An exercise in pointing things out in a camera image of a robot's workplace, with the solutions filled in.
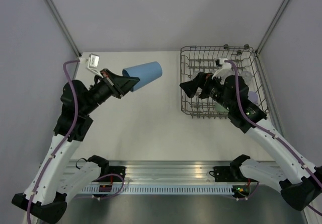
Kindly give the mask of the blue plastic cup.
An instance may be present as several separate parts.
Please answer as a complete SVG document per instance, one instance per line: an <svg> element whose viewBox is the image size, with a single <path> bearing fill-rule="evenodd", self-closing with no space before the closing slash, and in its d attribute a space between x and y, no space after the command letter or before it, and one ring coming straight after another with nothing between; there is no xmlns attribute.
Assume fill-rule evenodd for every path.
<svg viewBox="0 0 322 224"><path fill-rule="evenodd" d="M161 65L157 61L154 61L124 68L122 75L125 77L139 78L139 82L131 89L131 92L135 92L160 78L163 75L163 70Z"/></svg>

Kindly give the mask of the purple plastic cup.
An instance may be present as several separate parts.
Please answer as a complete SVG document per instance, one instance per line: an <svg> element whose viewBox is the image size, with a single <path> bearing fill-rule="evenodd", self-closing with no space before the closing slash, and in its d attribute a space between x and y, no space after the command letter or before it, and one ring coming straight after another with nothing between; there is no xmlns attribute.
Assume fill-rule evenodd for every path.
<svg viewBox="0 0 322 224"><path fill-rule="evenodd" d="M254 91L249 91L248 92L248 99L255 105L258 104L259 96L257 95L256 92Z"/></svg>

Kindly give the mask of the green plastic cup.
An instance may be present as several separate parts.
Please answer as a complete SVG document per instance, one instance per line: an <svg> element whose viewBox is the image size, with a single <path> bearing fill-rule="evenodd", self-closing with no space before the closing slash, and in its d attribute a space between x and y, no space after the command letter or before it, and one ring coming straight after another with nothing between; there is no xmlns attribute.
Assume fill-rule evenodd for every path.
<svg viewBox="0 0 322 224"><path fill-rule="evenodd" d="M229 110L221 106L218 102L215 102L215 110L220 114L227 114L229 112Z"/></svg>

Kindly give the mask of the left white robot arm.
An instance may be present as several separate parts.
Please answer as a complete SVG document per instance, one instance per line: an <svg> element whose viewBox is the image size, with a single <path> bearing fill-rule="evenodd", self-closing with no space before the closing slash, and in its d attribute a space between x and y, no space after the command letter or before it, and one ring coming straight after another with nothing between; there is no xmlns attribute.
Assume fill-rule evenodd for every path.
<svg viewBox="0 0 322 224"><path fill-rule="evenodd" d="M109 161L93 155L65 182L62 174L74 152L84 140L91 124L90 114L108 98L122 98L140 82L138 77L119 76L108 69L94 77L87 88L79 80L69 80L63 87L62 110L54 128L49 151L31 185L12 198L12 204L28 216L47 223L57 223L68 203L90 182L106 181L110 176Z"/></svg>

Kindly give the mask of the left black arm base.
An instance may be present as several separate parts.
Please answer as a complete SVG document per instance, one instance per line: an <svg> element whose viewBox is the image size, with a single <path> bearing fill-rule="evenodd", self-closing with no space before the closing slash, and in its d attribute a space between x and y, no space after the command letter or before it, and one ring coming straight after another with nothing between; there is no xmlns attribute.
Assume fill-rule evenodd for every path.
<svg viewBox="0 0 322 224"><path fill-rule="evenodd" d="M107 174L117 174L117 175L121 176L122 178L124 178L126 175L126 167L125 166L110 166L108 172L102 174L102 176L107 175ZM108 177L100 179L99 182L121 183L122 181L117 176L108 176Z"/></svg>

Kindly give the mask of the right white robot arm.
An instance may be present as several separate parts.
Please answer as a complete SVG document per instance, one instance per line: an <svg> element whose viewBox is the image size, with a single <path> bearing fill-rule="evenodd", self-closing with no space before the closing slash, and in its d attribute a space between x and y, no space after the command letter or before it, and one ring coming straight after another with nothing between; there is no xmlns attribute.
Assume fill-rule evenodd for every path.
<svg viewBox="0 0 322 224"><path fill-rule="evenodd" d="M295 210L311 208L321 195L321 167L296 151L268 120L267 115L248 99L249 87L242 77L228 76L224 83L211 73L200 72L180 88L193 98L201 89L200 99L211 98L228 110L231 123L255 140L278 164L280 171L265 166L247 155L230 162L229 174L235 181L251 179L279 192Z"/></svg>

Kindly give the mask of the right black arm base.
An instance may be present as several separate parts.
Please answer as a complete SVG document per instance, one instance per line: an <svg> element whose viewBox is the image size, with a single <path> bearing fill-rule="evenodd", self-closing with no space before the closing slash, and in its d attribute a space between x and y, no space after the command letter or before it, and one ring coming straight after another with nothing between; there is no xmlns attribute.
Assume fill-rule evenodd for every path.
<svg viewBox="0 0 322 224"><path fill-rule="evenodd" d="M237 178L233 176L229 166L215 166L213 173L216 182L237 182Z"/></svg>

